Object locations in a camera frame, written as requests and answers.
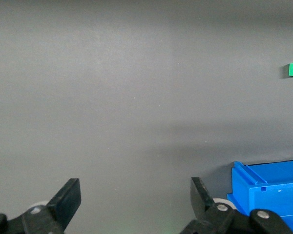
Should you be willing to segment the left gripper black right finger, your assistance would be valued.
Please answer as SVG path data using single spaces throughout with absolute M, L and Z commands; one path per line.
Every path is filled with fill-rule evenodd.
M 223 202 L 215 202 L 199 177 L 190 181 L 190 201 L 195 219 L 179 234 L 293 234 L 275 212 L 252 210 L 249 216 Z

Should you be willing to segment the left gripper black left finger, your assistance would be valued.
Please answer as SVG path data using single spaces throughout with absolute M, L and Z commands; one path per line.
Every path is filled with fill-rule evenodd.
M 10 220 L 0 213 L 0 234 L 65 234 L 80 204 L 80 180 L 71 178 L 45 205 L 35 205 Z

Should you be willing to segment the blue plastic storage bin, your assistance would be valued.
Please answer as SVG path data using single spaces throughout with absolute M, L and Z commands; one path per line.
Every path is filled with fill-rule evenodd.
M 231 170 L 232 193 L 227 195 L 238 211 L 254 209 L 277 213 L 293 231 L 293 160 L 244 165 L 236 161 Z

